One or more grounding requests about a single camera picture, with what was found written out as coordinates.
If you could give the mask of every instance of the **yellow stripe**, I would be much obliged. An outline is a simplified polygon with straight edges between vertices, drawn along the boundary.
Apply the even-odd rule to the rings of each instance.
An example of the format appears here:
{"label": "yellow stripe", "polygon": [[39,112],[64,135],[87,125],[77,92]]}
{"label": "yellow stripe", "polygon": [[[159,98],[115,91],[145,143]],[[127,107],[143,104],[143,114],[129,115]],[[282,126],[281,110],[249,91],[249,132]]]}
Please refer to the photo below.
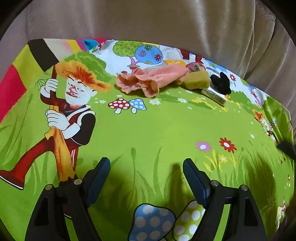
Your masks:
{"label": "yellow stripe", "polygon": [[29,45],[25,45],[12,64],[17,69],[26,89],[44,73],[33,57]]}
{"label": "yellow stripe", "polygon": [[75,40],[67,39],[68,44],[70,45],[70,48],[74,53],[80,52],[81,48],[79,47],[78,43]]}

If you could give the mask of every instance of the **red mushroom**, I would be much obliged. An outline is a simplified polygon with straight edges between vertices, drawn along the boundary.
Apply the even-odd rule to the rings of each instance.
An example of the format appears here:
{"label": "red mushroom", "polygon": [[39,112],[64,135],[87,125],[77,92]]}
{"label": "red mushroom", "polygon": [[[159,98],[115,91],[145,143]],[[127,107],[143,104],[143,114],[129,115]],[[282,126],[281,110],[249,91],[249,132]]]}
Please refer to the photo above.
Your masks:
{"label": "red mushroom", "polygon": [[118,98],[117,100],[109,103],[108,106],[111,109],[115,109],[114,111],[115,114],[120,114],[122,109],[127,110],[130,108],[131,105],[125,99]]}

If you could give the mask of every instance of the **peach fabric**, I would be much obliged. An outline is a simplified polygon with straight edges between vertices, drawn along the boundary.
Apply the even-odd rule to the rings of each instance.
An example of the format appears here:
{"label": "peach fabric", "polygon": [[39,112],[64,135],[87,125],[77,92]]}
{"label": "peach fabric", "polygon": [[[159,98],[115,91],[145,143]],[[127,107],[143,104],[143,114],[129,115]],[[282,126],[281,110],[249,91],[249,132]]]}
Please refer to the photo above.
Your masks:
{"label": "peach fabric", "polygon": [[137,68],[132,74],[119,74],[116,78],[116,85],[127,94],[142,89],[146,97],[152,98],[159,93],[160,88],[174,80],[185,81],[188,73],[189,69],[186,66],[178,64],[153,69]]}

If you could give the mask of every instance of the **white glove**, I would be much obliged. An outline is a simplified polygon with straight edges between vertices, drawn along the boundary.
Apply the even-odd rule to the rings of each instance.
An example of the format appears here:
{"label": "white glove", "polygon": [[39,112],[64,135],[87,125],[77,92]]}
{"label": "white glove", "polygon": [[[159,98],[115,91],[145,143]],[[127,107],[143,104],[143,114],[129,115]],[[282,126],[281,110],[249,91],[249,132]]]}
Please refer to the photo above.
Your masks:
{"label": "white glove", "polygon": [[47,116],[49,127],[54,126],[59,130],[64,131],[70,126],[67,117],[63,113],[57,112],[55,110],[47,110],[45,115]]}
{"label": "white glove", "polygon": [[50,93],[50,91],[56,92],[58,84],[59,84],[58,80],[48,79],[45,83],[45,91],[47,93]]}

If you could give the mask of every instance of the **barcode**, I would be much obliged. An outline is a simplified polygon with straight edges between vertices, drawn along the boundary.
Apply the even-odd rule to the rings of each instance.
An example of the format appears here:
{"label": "barcode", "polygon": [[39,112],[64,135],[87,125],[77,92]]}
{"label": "barcode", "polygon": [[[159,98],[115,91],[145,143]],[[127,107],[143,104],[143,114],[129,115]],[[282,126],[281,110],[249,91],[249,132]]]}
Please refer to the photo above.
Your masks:
{"label": "barcode", "polygon": [[214,93],[214,92],[212,92],[210,90],[202,89],[202,94],[209,97],[213,101],[216,101],[218,104],[220,104],[222,106],[224,106],[225,103],[226,103],[226,99],[220,97],[219,95],[217,95],[216,93]]}

